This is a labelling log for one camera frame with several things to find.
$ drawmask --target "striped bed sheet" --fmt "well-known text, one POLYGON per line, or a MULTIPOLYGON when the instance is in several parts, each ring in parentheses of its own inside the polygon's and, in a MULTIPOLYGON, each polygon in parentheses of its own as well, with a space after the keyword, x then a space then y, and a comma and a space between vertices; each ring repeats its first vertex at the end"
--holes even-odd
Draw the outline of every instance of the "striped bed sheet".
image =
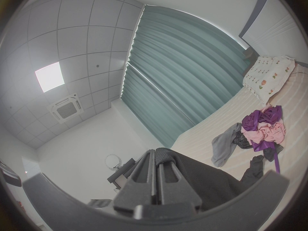
MULTIPOLYGON (((279 153, 280 171, 290 180, 290 185, 270 218, 259 230, 264 230, 284 209, 297 190, 308 165, 308 68, 297 65, 282 89, 269 99, 272 106, 281 105, 286 135, 279 153)), ((214 167, 212 140, 231 125, 256 109, 261 102, 243 87, 229 102, 193 128, 182 133, 172 150, 214 167)), ((244 150, 236 146, 233 154, 220 169, 240 180, 250 160, 263 152, 244 150)), ((264 160, 264 173, 275 171, 275 163, 264 160)))

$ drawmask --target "square light panel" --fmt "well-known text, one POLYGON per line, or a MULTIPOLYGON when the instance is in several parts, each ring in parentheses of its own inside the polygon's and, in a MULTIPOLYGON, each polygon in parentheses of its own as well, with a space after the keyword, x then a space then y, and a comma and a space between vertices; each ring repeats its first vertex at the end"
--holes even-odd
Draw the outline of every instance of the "square light panel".
POLYGON ((40 68, 35 74, 43 92, 64 84, 59 62, 40 68))

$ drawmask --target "smoke detector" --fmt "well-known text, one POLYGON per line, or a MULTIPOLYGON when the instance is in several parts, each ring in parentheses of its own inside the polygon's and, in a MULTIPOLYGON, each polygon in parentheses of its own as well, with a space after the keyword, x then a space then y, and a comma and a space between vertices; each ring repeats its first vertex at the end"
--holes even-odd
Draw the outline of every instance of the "smoke detector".
POLYGON ((47 109, 61 124, 83 112, 77 93, 52 103, 47 109))

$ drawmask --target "pillow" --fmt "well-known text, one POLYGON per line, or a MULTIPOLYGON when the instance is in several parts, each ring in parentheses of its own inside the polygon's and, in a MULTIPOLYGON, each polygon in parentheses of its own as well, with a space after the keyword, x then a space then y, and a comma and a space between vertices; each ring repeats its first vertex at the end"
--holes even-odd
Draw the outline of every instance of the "pillow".
POLYGON ((295 68, 295 61, 287 56, 259 56, 243 79, 247 87, 265 107, 267 101, 279 92, 295 68))

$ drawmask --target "curtain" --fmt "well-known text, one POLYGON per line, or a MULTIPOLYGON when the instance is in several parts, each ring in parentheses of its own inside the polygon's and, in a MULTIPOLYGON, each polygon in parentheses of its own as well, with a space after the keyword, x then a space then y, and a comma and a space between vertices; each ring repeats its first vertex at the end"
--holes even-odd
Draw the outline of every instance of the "curtain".
POLYGON ((130 51, 122 100, 166 147, 242 87, 244 49, 187 13, 146 6, 130 51))

